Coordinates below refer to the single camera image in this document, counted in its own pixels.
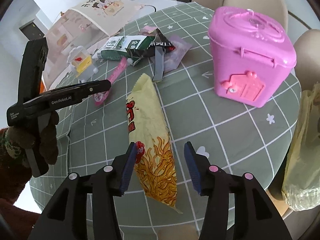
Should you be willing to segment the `gloved left hand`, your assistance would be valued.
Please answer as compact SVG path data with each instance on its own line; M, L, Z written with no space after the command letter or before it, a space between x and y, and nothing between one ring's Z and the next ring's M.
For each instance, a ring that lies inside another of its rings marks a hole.
M59 150L57 148L56 125L59 115L56 111L50 114L48 125L40 133L40 138L26 128L8 127L1 129L1 168L10 164L29 167L25 151L36 146L39 142L40 155L49 165L57 161Z

